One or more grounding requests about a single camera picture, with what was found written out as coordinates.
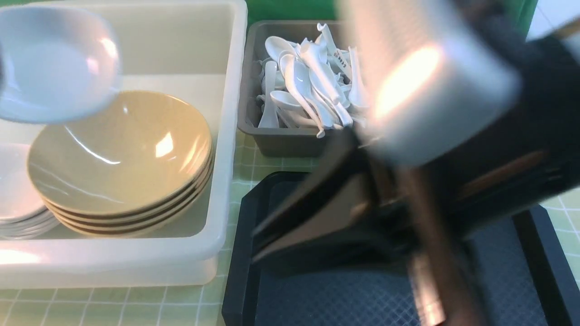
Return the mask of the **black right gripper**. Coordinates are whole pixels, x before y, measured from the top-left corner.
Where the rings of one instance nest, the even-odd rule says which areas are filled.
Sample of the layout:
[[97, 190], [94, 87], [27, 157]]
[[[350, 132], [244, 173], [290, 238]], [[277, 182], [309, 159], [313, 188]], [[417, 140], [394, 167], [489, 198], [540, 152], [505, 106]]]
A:
[[451, 151], [420, 166], [395, 165], [366, 150], [377, 193], [385, 192], [395, 264], [418, 249], [452, 249], [476, 229], [579, 185], [579, 33], [524, 43], [483, 35], [520, 74], [513, 107]]

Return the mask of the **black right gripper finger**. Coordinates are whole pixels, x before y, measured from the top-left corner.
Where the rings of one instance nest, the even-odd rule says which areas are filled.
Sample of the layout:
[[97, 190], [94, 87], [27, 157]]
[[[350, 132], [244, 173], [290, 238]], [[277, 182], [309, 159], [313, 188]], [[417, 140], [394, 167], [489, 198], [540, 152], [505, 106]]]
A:
[[265, 239], [315, 239], [350, 223], [351, 208], [377, 204], [369, 155], [353, 129], [336, 132], [318, 167], [254, 230]]

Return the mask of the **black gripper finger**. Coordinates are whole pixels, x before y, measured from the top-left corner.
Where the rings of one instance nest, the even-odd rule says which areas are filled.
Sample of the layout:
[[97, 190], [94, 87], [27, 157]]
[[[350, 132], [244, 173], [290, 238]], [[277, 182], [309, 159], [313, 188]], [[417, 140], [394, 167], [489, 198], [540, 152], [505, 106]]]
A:
[[386, 208], [371, 201], [333, 200], [279, 235], [257, 232], [252, 261], [269, 272], [379, 270], [399, 258]]

